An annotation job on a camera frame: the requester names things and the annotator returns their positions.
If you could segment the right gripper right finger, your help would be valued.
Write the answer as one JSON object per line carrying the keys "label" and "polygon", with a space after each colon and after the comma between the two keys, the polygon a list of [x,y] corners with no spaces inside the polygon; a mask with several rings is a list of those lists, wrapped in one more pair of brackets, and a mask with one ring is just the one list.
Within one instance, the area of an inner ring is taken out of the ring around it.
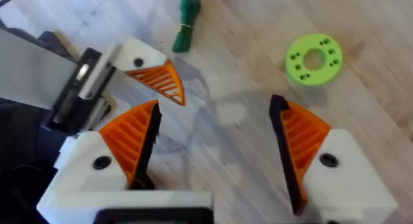
{"label": "right gripper right finger", "polygon": [[398,203],[353,135],[283,96],[268,108],[292,212],[310,223],[384,223]]}

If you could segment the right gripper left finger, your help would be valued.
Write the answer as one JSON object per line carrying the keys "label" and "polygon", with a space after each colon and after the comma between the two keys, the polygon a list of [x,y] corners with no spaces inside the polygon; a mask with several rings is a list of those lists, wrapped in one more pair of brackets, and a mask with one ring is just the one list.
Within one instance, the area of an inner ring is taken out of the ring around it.
{"label": "right gripper left finger", "polygon": [[151,100],[82,132],[59,158],[57,174],[39,204],[71,192],[153,190],[146,170],[161,116],[158,100]]}

